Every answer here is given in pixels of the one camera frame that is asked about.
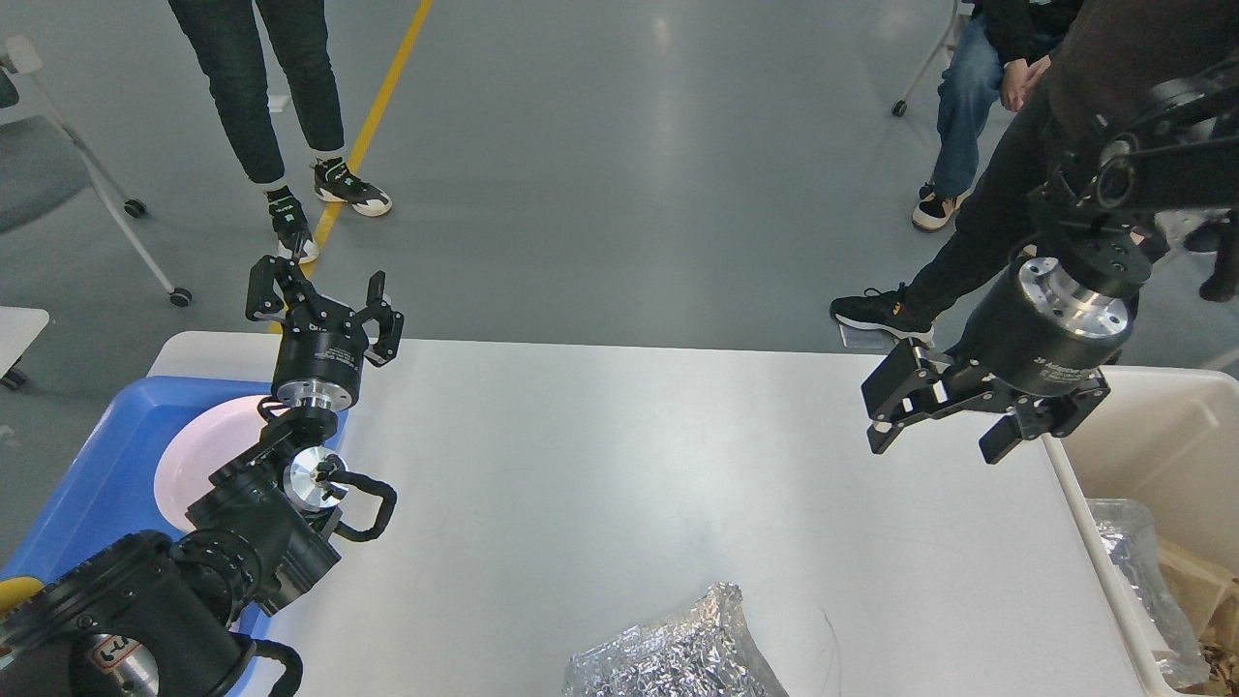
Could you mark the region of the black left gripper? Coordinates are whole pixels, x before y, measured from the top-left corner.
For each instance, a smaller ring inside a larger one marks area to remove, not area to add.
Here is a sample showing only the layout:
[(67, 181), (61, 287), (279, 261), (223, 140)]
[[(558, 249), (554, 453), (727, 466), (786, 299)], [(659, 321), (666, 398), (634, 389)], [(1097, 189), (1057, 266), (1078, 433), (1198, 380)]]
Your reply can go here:
[[(387, 274), (377, 270), (367, 286), (362, 310), (336, 300), (318, 300), (301, 266), (291, 258), (261, 256), (252, 266), (244, 318), (282, 326), (271, 394), (289, 407), (306, 394), (318, 394), (321, 406), (333, 411), (359, 401), (363, 358), (373, 366), (393, 361), (406, 317), (392, 308), (385, 293)], [(368, 343), (364, 326), (374, 322), (375, 340)]]

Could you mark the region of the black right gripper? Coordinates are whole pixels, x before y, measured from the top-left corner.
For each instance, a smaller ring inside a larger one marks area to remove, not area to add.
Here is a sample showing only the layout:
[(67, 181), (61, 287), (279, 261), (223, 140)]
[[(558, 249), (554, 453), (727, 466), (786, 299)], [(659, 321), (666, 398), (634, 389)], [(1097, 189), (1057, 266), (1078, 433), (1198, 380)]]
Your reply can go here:
[(990, 465), (1026, 439), (1070, 436), (1111, 392), (1093, 371), (1132, 327), (1132, 300), (1087, 288), (1058, 258), (1022, 258), (991, 284), (949, 354), (897, 340), (864, 379), (870, 449), (881, 456), (912, 425), (965, 410), (1004, 413), (979, 439)]

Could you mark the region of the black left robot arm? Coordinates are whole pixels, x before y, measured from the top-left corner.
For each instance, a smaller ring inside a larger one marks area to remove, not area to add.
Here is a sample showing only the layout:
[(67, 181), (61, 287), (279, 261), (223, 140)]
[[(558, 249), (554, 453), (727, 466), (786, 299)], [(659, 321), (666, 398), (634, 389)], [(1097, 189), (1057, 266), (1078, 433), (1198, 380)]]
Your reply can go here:
[(296, 695), (296, 649), (235, 631), (248, 608), (275, 615), (339, 561), (333, 535), (385, 534), (398, 495), (326, 446), (359, 400), (364, 363), (384, 366), (406, 319), (385, 275), (349, 308), (292, 258), (252, 266), (245, 314), (282, 326), (256, 444), (209, 475), (182, 539), (128, 534), (2, 615), (5, 696), (225, 696), (256, 657), (282, 666), (271, 695)]

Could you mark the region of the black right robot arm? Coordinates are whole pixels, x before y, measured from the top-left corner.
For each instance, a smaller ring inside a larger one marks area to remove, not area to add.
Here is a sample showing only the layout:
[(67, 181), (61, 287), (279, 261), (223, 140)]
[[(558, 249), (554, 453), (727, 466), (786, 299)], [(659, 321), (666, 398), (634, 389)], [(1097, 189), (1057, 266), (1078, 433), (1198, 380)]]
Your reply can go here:
[(864, 380), (872, 453), (961, 411), (997, 413), (979, 441), (994, 464), (1018, 442), (1069, 436), (1110, 392), (1101, 368), (1132, 336), (1130, 300), (1151, 275), (1132, 227), (1163, 210), (1225, 210), (1199, 290), (1237, 293), (1237, 59), (1158, 84), (1125, 116), (1062, 149), (1030, 213), (1040, 255), (1005, 272), (948, 352), (900, 340)]

